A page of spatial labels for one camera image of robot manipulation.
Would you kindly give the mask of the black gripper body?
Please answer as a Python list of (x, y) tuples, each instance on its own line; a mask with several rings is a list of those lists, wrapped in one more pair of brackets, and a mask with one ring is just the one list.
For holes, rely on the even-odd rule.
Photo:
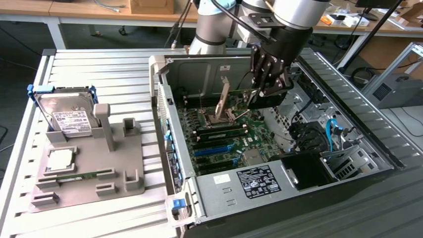
[(273, 28), (269, 37), (261, 34), (259, 52), (265, 53), (266, 57), (283, 60), (285, 65), (290, 65), (297, 59), (311, 34), (313, 27), (305, 30), (289, 26)]

